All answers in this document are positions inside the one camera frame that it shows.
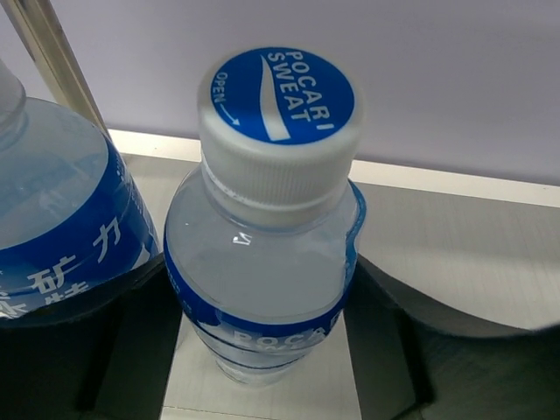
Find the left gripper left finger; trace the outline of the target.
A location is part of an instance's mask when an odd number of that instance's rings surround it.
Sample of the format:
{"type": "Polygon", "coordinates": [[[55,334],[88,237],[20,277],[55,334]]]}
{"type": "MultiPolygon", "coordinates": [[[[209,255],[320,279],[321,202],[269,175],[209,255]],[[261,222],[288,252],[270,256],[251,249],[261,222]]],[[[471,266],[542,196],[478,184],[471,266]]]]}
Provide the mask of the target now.
{"type": "Polygon", "coordinates": [[[1,322],[3,419],[158,419],[181,309],[162,258],[1,322]]]}

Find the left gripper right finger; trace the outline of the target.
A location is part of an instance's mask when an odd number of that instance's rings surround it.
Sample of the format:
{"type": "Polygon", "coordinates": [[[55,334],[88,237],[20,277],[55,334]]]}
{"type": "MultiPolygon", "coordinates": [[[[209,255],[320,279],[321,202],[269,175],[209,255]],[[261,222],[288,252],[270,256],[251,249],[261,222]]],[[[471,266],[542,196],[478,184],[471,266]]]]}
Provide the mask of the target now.
{"type": "Polygon", "coordinates": [[[365,419],[556,419],[559,328],[523,330],[428,297],[360,258],[344,311],[365,419]]]}

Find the blue-cap water bottle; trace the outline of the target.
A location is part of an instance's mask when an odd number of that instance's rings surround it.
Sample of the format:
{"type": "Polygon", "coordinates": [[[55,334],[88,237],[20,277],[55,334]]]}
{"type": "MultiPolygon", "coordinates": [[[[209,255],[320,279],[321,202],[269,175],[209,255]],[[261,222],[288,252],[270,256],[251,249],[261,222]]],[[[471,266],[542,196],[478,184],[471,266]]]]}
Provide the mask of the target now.
{"type": "Polygon", "coordinates": [[[216,63],[198,89],[200,164],[175,192],[164,261],[194,331],[234,381],[279,381],[347,301],[367,214],[349,178],[363,102],[303,49],[216,63]]]}
{"type": "Polygon", "coordinates": [[[65,302],[160,251],[112,141],[1,70],[1,318],[65,302]]]}

